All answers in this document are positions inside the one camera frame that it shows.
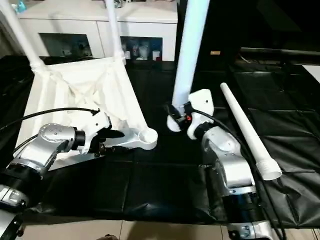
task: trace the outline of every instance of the black table cover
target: black table cover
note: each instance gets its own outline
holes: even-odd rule
[[[80,60],[48,57],[45,62]],[[212,162],[203,161],[197,140],[166,126],[163,105],[172,98],[174,65],[135,61],[126,69],[148,126],[158,132],[157,147],[49,172],[38,188],[39,203],[27,211],[26,219],[46,224],[88,219],[226,223],[213,188]],[[33,74],[27,59],[17,56],[1,59],[0,72],[0,124],[4,125],[23,115]],[[219,87],[222,82],[228,83],[283,171],[267,187],[284,225],[320,226],[320,84],[302,66],[238,64],[196,72],[192,91],[210,89],[214,116],[240,137]],[[12,159],[19,127],[1,132],[0,167]]]

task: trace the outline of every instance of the shelf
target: shelf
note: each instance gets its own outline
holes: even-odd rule
[[[147,0],[115,10],[119,22],[177,24],[177,2]],[[108,21],[102,0],[45,0],[18,15],[20,19]]]

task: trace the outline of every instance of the white plastic pipe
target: white plastic pipe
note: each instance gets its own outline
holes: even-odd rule
[[[125,53],[121,46],[114,0],[106,0],[106,9],[108,11],[108,19],[111,27],[113,56],[122,58],[123,63],[126,64]]]
[[[224,82],[220,85],[221,90],[231,108],[231,111],[238,123],[241,132],[254,156],[256,167],[262,178],[266,181],[274,180],[282,175],[278,163],[270,156],[260,137],[251,125],[249,119],[237,102],[235,96]]]
[[[179,107],[188,102],[194,80],[209,3],[210,0],[188,0],[187,3],[172,97],[172,105],[177,108],[181,114],[184,112],[183,109]]]
[[[8,0],[0,0],[0,10],[8,21],[12,31],[14,32],[18,42],[20,43],[26,57],[30,62],[32,70],[44,66],[43,61],[36,54],[34,47],[29,42],[27,35],[20,25],[17,15],[9,4]]]

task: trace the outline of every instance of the small orange label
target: small orange label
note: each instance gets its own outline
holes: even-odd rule
[[[211,51],[210,55],[220,55],[221,51]]]

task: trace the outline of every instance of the white cabinet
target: white cabinet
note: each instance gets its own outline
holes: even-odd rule
[[[95,21],[20,19],[20,22],[39,56],[105,56]]]
[[[108,21],[97,22],[102,47],[106,57],[113,54],[111,29]],[[119,34],[122,36],[122,48],[131,53],[132,45],[141,46],[143,42],[148,44],[149,56],[152,58],[153,51],[159,51],[163,61],[175,60],[177,25],[172,23],[154,22],[119,22]]]
[[[174,61],[177,2],[130,2],[116,9],[123,49],[141,59]],[[39,56],[113,55],[108,12],[98,0],[45,0],[18,15]]]

